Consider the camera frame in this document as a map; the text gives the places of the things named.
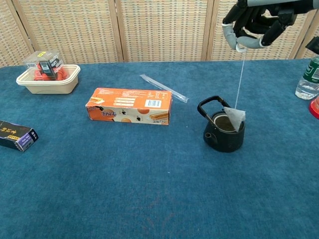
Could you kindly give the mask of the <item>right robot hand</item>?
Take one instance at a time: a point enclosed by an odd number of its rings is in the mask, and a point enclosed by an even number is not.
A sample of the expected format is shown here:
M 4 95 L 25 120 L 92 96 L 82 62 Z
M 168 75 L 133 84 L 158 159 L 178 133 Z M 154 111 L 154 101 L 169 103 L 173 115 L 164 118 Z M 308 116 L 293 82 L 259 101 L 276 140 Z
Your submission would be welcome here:
M 297 15 L 319 8 L 317 0 L 238 0 L 223 18 L 223 35 L 232 50 L 270 46 Z

